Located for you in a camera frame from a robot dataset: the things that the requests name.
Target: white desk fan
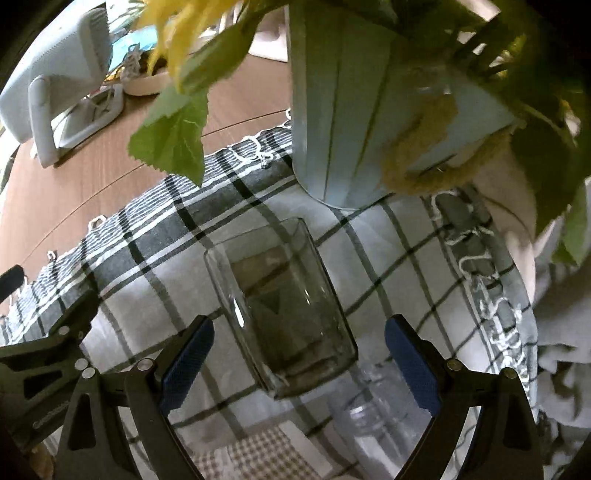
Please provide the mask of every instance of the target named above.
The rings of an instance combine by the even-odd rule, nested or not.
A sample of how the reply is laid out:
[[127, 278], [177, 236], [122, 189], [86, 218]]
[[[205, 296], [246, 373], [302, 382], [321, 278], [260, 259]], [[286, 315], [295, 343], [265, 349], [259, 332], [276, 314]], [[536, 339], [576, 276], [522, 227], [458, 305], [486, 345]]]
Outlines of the white desk fan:
[[[20, 143], [34, 138], [43, 168], [123, 110], [121, 85], [87, 97], [101, 87], [111, 57], [107, 12], [95, 8], [46, 35], [31, 61], [12, 74], [0, 93], [2, 122]], [[51, 122], [64, 112], [54, 134]]]

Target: artificial plant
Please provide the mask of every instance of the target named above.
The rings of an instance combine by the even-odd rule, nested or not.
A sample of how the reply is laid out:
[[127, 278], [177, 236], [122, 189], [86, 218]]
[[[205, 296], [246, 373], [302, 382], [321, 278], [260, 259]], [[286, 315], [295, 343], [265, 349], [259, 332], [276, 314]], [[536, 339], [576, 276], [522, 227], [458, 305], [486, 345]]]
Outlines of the artificial plant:
[[[308, 0], [354, 9], [400, 34], [409, 64], [444, 62], [499, 98], [521, 120], [511, 137], [537, 203], [537, 233], [566, 214], [561, 261], [580, 264], [587, 227], [585, 179], [591, 176], [590, 105], [584, 76], [542, 19], [521, 0], [493, 0], [485, 21], [456, 0]], [[154, 24], [151, 65], [167, 57], [174, 84], [132, 136], [130, 155], [160, 170], [203, 180], [200, 137], [207, 90], [242, 62], [267, 12], [290, 0], [247, 0], [235, 25], [187, 57], [193, 39], [235, 0], [147, 0], [141, 24]], [[471, 37], [465, 43], [462, 35]]]

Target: white plastic stand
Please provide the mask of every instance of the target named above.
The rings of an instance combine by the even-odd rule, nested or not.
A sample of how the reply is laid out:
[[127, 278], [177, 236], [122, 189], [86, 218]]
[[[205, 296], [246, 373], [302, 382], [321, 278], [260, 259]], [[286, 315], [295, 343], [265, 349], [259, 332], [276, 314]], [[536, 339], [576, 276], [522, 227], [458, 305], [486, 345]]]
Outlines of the white plastic stand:
[[252, 40], [248, 53], [264, 59], [287, 62], [287, 30], [285, 25], [279, 26], [279, 34], [275, 32], [257, 32]]
[[50, 118], [50, 78], [43, 75], [29, 85], [29, 115], [39, 162], [43, 168], [109, 125], [123, 111], [123, 87], [119, 84], [86, 97], [71, 108], [54, 132]]

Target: clear plastic bottle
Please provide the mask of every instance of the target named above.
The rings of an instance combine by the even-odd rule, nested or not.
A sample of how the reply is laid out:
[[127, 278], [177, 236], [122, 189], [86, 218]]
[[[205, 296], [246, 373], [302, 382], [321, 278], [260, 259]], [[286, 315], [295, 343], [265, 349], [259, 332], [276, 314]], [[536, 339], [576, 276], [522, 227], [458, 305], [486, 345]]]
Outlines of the clear plastic bottle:
[[339, 435], [371, 480], [394, 479], [431, 421], [393, 362], [356, 365], [329, 395]]

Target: gingham cloth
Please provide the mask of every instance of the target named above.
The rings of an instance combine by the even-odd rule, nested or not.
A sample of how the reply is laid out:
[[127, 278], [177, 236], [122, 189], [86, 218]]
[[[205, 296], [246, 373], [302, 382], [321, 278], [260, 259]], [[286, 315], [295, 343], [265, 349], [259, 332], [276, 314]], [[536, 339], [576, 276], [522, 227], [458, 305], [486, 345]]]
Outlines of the gingham cloth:
[[195, 459], [206, 480], [320, 480], [279, 427]]
[[[102, 299], [83, 346], [100, 371], [154, 357], [198, 314], [216, 340], [183, 406], [169, 420], [191, 454], [211, 451], [293, 421], [335, 472], [359, 475], [332, 425], [325, 384], [273, 401], [260, 391], [224, 319], [203, 254], [217, 242], [269, 223], [301, 217], [315, 240], [360, 358], [387, 359], [384, 323], [402, 313], [445, 357], [498, 372], [515, 367], [535, 403], [536, 328], [521, 282], [487, 211], [470, 188], [433, 198], [389, 196], [356, 212], [325, 206], [291, 169], [290, 122], [206, 157], [201, 188], [170, 175], [133, 200], [26, 286], [2, 325], [0, 342], [45, 335], [86, 289]], [[154, 474], [122, 409], [144, 478]], [[469, 415], [449, 475], [476, 424]], [[55, 450], [57, 432], [49, 438]]]

